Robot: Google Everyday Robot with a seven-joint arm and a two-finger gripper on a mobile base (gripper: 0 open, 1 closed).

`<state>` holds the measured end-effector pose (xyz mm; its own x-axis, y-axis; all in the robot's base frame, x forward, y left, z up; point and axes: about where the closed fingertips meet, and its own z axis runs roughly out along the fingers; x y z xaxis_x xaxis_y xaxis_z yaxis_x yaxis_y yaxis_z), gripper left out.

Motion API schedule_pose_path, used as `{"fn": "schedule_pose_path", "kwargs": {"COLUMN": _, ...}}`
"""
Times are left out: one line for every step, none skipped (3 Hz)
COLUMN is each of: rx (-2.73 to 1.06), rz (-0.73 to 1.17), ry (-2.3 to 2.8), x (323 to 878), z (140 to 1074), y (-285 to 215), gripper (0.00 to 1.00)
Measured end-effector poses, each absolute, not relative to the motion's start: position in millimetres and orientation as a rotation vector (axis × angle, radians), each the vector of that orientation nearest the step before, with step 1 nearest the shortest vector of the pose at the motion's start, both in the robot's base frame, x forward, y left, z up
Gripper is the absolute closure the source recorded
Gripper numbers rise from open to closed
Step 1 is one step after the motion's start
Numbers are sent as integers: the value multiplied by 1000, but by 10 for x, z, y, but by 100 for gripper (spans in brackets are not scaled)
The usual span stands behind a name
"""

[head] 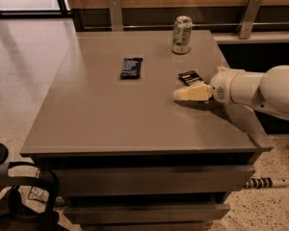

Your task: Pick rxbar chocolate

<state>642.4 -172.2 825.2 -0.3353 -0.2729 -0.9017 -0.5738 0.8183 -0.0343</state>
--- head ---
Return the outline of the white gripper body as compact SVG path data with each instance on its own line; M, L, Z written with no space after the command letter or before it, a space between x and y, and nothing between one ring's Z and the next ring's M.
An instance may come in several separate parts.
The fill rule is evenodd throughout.
M243 69L233 69L219 66L217 73L211 78L210 81L210 87L214 99L220 103L232 104L232 82L239 74L243 72Z

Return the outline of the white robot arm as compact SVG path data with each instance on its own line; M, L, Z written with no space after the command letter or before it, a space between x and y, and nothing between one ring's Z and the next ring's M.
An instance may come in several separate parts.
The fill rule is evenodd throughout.
M253 110L289 121L289 65L266 72L219 66L209 84L200 82L176 90L178 101L207 101L245 105Z

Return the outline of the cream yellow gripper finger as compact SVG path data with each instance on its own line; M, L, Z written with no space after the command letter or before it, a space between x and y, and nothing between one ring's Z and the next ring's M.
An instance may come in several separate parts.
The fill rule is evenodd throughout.
M212 97L212 91L206 84L191 85L176 90L173 97L179 101L207 101Z

